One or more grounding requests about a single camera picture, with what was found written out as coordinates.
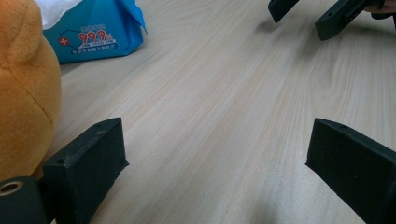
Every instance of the table surface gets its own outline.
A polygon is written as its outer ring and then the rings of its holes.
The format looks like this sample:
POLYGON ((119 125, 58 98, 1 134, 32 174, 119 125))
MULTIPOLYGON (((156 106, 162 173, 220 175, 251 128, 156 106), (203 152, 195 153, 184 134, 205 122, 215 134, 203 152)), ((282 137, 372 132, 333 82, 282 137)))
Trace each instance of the table surface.
POLYGON ((46 158, 121 117, 122 171, 92 223, 363 221, 304 163, 315 118, 396 149, 396 32, 361 13, 337 37, 301 1, 137 1, 148 35, 127 57, 62 65, 62 115, 46 158))

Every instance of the wood grain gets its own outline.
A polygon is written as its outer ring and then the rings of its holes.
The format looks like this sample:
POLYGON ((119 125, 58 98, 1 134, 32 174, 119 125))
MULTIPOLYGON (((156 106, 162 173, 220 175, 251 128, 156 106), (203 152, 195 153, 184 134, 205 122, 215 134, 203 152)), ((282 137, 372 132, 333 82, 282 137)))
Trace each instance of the wood grain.
POLYGON ((131 165, 92 223, 363 223, 304 163, 314 118, 396 149, 396 32, 362 13, 321 42, 333 3, 275 24, 268 1, 140 0, 135 53, 63 65, 47 157, 123 119, 131 165))

